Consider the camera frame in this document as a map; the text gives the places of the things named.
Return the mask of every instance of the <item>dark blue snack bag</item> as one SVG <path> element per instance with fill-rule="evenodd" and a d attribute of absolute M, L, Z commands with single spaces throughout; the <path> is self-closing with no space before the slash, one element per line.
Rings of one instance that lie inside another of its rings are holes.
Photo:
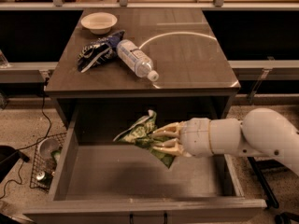
<path fill-rule="evenodd" d="M 99 38 L 83 47 L 78 56 L 79 72 L 86 72 L 91 67 L 107 63 L 117 57 L 116 47 L 122 41 L 124 30 Z"/>

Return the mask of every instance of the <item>bottle cap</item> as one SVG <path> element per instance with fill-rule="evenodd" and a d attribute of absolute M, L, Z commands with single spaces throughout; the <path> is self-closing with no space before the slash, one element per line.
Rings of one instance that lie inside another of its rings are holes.
<path fill-rule="evenodd" d="M 148 79 L 150 81 L 156 81 L 159 78 L 159 74 L 156 71 L 150 71 L 148 74 Z"/>

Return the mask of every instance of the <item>green snack bag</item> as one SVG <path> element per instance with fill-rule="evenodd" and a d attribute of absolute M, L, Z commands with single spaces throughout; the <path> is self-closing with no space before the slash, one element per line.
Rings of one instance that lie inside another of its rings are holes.
<path fill-rule="evenodd" d="M 169 168 L 175 159 L 175 156 L 159 152 L 152 148 L 154 143 L 161 143 L 170 139 L 168 137 L 151 137 L 151 134 L 157 130 L 157 126 L 155 124 L 156 117 L 156 112 L 149 110 L 148 116 L 143 116 L 138 119 L 128 130 L 117 135 L 113 141 L 132 143 L 137 147 L 144 148 L 158 158 L 167 168 Z"/>

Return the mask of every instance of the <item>can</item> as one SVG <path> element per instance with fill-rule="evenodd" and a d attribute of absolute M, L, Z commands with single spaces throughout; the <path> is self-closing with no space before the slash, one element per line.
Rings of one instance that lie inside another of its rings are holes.
<path fill-rule="evenodd" d="M 45 171 L 40 171 L 36 175 L 36 180 L 45 185 L 48 185 L 52 179 L 53 179 L 53 176 Z"/>

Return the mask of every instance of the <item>drawer handle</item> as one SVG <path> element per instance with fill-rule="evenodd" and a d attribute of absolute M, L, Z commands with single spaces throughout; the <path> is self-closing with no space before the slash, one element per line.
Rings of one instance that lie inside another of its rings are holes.
<path fill-rule="evenodd" d="M 167 224 L 167 218 L 168 218 L 167 213 L 164 213 L 164 224 Z M 130 214 L 130 224 L 134 224 L 134 216 L 133 216 L 133 214 Z"/>

